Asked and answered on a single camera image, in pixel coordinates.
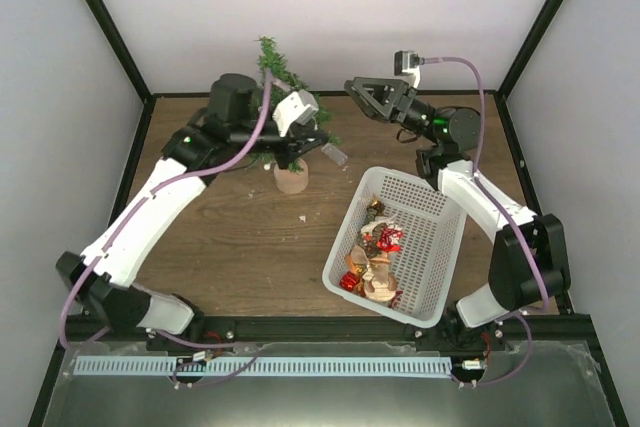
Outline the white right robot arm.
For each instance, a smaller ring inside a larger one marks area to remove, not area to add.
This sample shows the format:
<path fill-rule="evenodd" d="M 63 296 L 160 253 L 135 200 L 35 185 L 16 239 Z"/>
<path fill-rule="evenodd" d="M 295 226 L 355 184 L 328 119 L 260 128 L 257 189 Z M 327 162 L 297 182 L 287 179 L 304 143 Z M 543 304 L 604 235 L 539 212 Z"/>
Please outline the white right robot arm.
<path fill-rule="evenodd" d="M 568 291 L 571 275 L 561 221 L 515 202 L 469 156 L 481 150 L 482 110 L 434 107 L 400 78 L 356 77 L 344 89 L 368 118 L 431 141 L 430 148 L 416 152 L 418 176 L 459 206 L 492 243 L 487 283 L 460 299 L 457 316 L 444 325 L 451 347 L 468 349 L 479 339 L 480 327 Z"/>

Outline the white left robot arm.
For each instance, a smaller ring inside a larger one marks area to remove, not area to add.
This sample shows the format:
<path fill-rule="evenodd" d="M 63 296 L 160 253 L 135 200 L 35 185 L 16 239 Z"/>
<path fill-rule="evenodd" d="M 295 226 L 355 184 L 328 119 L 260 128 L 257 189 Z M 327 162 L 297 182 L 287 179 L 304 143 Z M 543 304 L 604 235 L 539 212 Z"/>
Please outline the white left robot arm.
<path fill-rule="evenodd" d="M 329 137 L 316 122 L 319 106 L 303 88 L 267 75 L 262 84 L 222 75 L 205 107 L 177 130 L 138 193 L 81 253 L 63 253 L 56 269 L 69 289 L 59 330 L 79 303 L 115 333 L 162 331 L 181 350 L 196 349 L 204 326 L 196 309 L 175 294 L 137 284 L 146 257 L 178 215 L 223 172 L 250 154 L 268 153 L 287 169 Z"/>

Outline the white perforated plastic basket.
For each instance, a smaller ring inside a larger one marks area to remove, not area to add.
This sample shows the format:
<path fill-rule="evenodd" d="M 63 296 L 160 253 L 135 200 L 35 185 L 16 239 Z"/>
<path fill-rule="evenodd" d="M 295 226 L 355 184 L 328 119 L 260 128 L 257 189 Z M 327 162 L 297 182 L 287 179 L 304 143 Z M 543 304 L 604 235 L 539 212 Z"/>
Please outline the white perforated plastic basket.
<path fill-rule="evenodd" d="M 391 273 L 401 295 L 395 306 L 360 297 L 339 285 L 350 253 L 377 199 L 402 228 L 401 250 L 391 255 Z M 322 281 L 331 293 L 367 310 L 421 329 L 440 321 L 464 232 L 466 213 L 426 181 L 383 167 L 362 176 L 325 263 Z"/>

